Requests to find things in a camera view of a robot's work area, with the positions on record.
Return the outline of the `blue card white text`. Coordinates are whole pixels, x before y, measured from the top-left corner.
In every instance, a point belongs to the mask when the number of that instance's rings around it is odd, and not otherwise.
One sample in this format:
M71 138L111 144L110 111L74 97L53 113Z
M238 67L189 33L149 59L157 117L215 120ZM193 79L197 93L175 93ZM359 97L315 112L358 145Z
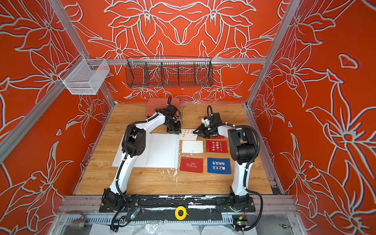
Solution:
M208 158L207 172L211 174L231 175L231 164L229 159Z

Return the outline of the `red card middle row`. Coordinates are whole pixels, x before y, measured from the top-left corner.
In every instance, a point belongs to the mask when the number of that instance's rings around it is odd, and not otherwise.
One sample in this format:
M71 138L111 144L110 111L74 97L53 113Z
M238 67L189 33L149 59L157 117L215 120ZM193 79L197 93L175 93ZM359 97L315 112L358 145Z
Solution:
M226 141L206 140L206 152L211 153L228 153Z

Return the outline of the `white photo album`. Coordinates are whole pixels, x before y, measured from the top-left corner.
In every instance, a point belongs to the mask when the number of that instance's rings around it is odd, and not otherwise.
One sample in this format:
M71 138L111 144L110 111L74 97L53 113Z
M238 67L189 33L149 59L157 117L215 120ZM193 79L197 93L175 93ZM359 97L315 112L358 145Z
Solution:
M137 157L134 168L178 168L179 136L149 133L146 149Z

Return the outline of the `yellow tape roll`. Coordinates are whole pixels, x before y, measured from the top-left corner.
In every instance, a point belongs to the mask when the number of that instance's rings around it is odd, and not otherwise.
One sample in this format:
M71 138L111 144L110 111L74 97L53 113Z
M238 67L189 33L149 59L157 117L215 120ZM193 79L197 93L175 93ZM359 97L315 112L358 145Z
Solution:
M186 219L188 213L187 213L187 209L183 206L179 206L176 208L175 210L175 218L179 221L182 221L184 219Z

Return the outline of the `white card red chinese text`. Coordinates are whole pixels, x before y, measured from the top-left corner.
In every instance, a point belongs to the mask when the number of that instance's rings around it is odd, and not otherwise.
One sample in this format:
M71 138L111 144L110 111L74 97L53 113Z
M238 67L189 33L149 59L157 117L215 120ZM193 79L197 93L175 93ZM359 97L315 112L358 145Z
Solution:
M179 140L182 141L196 141L197 134L194 133L194 129L182 129L179 134Z

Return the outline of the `blank white card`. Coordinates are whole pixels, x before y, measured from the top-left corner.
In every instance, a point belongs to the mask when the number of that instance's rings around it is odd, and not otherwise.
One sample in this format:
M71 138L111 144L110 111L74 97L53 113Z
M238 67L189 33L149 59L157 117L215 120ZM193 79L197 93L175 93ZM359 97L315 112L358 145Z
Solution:
M202 141L183 141L182 152L200 154L204 152Z

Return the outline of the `yellow handled hex key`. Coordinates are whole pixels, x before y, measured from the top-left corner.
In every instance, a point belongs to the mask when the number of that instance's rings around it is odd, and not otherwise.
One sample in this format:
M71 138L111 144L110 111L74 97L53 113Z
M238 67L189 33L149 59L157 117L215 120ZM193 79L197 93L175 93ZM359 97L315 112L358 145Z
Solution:
M185 106L182 108L182 110L181 110L181 112L180 112L181 123L184 122L184 113L185 113Z

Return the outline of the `red card row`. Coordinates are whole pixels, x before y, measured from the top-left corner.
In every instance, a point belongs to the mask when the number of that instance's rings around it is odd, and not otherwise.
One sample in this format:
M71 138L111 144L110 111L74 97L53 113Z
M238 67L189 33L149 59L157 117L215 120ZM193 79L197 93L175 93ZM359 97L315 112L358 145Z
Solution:
M206 140L206 152L211 153L228 153L226 141Z
M224 136L211 136L210 139L224 139Z

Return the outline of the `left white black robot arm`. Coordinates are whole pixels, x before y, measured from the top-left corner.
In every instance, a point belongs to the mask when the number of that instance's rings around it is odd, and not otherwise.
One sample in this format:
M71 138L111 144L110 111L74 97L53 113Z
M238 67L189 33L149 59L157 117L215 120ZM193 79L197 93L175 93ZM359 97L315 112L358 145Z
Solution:
M127 203L136 203L137 194L127 194L127 185L134 164L147 148L147 135L160 125L166 126L168 134L181 134L179 110L167 99L166 108L155 109L154 115L145 121L136 121L127 126L121 142L121 161L116 176L109 188L104 189L100 212L119 211Z

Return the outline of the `red card top row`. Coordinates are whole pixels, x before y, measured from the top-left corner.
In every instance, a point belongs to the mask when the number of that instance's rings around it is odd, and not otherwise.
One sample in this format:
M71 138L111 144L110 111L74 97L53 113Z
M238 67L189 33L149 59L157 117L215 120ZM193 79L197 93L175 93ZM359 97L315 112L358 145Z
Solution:
M224 136L211 136L210 139L224 139Z

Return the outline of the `red plastic tool case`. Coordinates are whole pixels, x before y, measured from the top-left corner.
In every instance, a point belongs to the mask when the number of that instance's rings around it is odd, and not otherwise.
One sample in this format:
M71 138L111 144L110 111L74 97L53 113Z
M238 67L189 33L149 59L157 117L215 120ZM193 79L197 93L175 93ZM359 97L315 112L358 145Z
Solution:
M147 102L146 106L146 117L151 117L155 113L155 109L163 109L166 108L168 103L168 98L151 98ZM180 108L180 99L179 98L172 98L171 105L174 105L179 111Z

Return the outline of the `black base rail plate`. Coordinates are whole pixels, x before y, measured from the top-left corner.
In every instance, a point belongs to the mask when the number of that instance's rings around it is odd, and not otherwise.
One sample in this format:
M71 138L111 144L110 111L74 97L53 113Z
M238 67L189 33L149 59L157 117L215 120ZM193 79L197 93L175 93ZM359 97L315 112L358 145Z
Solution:
M249 214L256 211L252 198L251 204L242 211L234 211L225 206L227 199L227 195L139 195L136 203L129 202L117 212L99 212L116 215L116 225L123 225L129 220L132 223L192 222L206 225L233 224L240 220L240 217L246 220ZM185 207L188 213L182 221L175 218L175 210L179 206Z

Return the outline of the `white mesh basket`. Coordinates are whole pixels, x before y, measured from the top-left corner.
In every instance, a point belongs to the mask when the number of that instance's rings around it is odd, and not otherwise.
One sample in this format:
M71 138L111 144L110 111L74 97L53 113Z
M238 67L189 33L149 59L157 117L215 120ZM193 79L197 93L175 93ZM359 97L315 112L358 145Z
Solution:
M96 95L109 72L105 59L94 65L89 60L80 59L60 79L72 95Z

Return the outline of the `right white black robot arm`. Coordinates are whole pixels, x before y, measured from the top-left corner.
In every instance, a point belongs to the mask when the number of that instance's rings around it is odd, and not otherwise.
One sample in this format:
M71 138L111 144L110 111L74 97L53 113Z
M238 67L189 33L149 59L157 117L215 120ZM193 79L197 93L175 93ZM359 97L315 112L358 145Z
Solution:
M260 151L260 138L257 131L248 125L222 122L219 113L204 117L201 122L202 124L194 130L194 133L206 139L226 137L231 158L235 162L234 180L224 205L238 212L251 204L250 195L258 196L262 202L261 194L248 188L250 171Z

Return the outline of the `red card white script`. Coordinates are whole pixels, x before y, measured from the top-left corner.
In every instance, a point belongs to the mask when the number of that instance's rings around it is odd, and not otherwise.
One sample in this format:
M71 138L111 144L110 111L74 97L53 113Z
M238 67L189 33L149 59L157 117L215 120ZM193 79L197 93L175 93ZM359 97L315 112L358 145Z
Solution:
M203 173L204 160L202 158L182 157L180 162L180 171Z

